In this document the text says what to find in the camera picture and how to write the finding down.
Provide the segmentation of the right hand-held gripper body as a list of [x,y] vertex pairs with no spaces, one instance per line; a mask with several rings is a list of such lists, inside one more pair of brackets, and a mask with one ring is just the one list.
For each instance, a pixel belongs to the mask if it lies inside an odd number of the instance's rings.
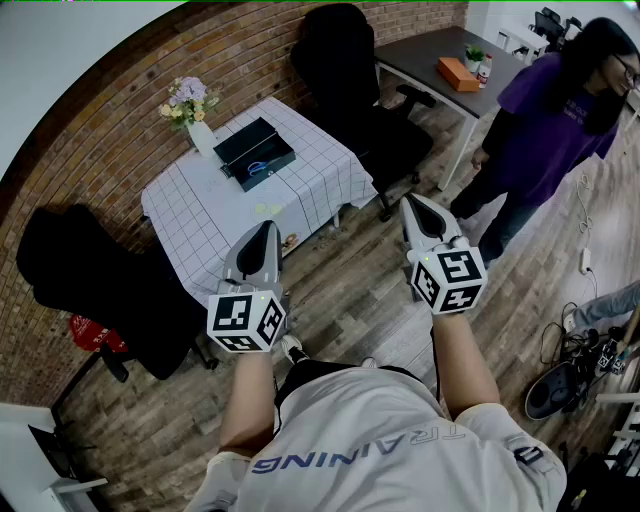
[[430,250],[410,249],[407,259],[413,298],[425,302],[433,315],[473,308],[487,284],[479,250],[462,235]]

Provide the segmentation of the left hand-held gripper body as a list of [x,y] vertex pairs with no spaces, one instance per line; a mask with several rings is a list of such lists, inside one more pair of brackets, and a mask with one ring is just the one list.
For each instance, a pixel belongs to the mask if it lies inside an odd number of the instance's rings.
[[207,335],[229,353],[269,353],[289,327],[280,273],[241,278],[225,272],[208,297]]

